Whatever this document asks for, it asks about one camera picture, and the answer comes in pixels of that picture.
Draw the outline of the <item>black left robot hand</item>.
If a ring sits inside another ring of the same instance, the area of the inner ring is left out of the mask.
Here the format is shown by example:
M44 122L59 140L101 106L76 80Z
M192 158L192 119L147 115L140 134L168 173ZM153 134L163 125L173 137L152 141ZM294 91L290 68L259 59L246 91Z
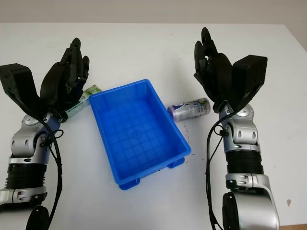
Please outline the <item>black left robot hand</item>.
M68 119L66 111L81 98L89 75L89 64L88 56L81 54L81 41L75 38L60 62L55 63L44 77L40 98L60 122Z

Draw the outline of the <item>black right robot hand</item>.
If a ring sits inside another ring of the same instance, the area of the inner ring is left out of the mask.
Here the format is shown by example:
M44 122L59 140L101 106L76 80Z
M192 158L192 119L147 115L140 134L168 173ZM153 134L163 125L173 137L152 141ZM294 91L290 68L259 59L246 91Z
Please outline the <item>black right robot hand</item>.
M225 54L217 51L206 27L201 31L201 41L195 44L194 61L194 77L213 101L214 112L220 113L230 93L232 64Z

